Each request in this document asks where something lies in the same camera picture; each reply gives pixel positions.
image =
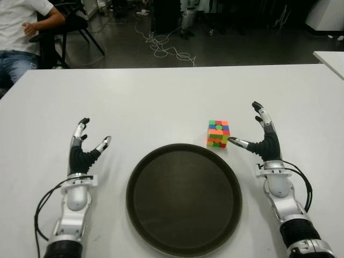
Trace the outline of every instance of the gray floor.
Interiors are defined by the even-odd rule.
[[[151,30],[149,17],[134,14],[115,22],[111,16],[95,15],[89,30],[105,49],[102,57],[98,49],[87,43],[80,34],[72,33],[67,40],[67,63],[72,68],[153,68],[190,67],[192,62],[181,61],[176,56],[154,57],[154,51],[141,34]],[[164,48],[175,47],[179,52],[196,56],[196,66],[243,66],[318,63],[313,51],[343,51],[343,42],[327,36],[314,36],[305,30],[284,28],[248,29],[244,36],[235,30],[214,36],[208,35],[209,27],[201,20],[195,22],[196,36],[189,40],[172,34]]]

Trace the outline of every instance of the robotic hand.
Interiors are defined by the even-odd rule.
[[[264,129],[264,140],[252,143],[230,137],[228,140],[250,152],[258,154],[264,161],[263,169],[256,169],[256,177],[265,177],[264,191],[281,226],[279,228],[287,247],[289,258],[333,258],[330,246],[321,240],[306,211],[295,199],[291,176],[284,167],[280,143],[270,116],[258,102],[253,102],[254,110],[260,115],[255,119]]]
[[[84,220],[91,204],[88,189],[97,185],[96,176],[88,176],[87,172],[111,141],[108,136],[95,149],[85,153],[81,145],[87,135],[81,134],[89,121],[89,118],[82,119],[71,139],[67,180],[61,185],[62,216],[56,222],[44,258],[81,257]]]

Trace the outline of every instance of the colorful cube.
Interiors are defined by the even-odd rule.
[[[228,121],[210,120],[207,146],[225,148],[231,135]]]

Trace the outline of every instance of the black cable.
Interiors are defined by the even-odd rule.
[[[293,171],[296,174],[298,174],[303,179],[303,181],[305,182],[306,189],[307,189],[307,200],[306,200],[306,204],[305,204],[305,208],[304,209],[305,209],[306,212],[308,212],[308,210],[311,207],[312,200],[313,200],[313,189],[312,189],[311,183],[308,181],[308,179],[305,176],[305,174],[303,174],[303,172],[297,166],[295,166],[293,163],[290,163],[288,161],[284,161],[284,160],[282,160],[282,161],[284,163],[287,163],[287,164],[292,165],[293,167],[295,167],[298,171],[296,171],[294,169],[291,169],[291,168],[286,168],[286,169],[290,170],[290,171]]]
[[[41,209],[43,208],[43,206],[46,204],[46,202],[49,200],[50,196],[53,194],[53,192],[60,188],[62,186],[62,184],[64,182],[70,181],[70,180],[80,180],[80,179],[84,179],[84,178],[90,178],[92,179],[93,176],[79,176],[79,177],[73,177],[73,178],[68,178],[66,180],[63,180],[62,182],[60,182],[59,184],[57,184],[53,189],[50,189],[44,196],[43,198],[40,200],[39,204],[37,205],[36,208],[36,213],[34,215],[34,235],[35,235],[35,241],[36,241],[36,247],[37,247],[37,255],[38,258],[40,258],[40,250],[39,250],[39,243],[38,243],[38,236],[37,236],[37,232],[39,233],[39,235],[45,239],[46,241],[48,241],[49,239],[42,233],[42,231],[39,229],[38,226],[38,215],[39,212],[41,211]]]

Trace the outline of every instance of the white tabletop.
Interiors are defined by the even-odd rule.
[[[344,80],[344,52],[314,51],[313,55]]]
[[[312,183],[309,215],[316,229],[343,257],[343,84],[323,64],[28,71],[0,101],[3,257],[36,257],[36,205],[66,178],[70,137],[83,117],[91,119],[84,149],[113,137],[90,170],[99,175],[99,186],[92,192],[84,257],[167,257],[141,240],[128,219],[125,194],[133,168],[163,145],[205,147],[210,119],[228,120],[233,136],[261,140],[254,100],[275,122],[283,157]],[[243,209],[234,235],[209,257],[285,258],[263,180],[254,176],[261,159],[234,145],[211,150],[236,173]],[[304,204],[303,181],[297,175],[291,180]],[[48,235],[60,204],[57,192],[42,210],[40,227]]]

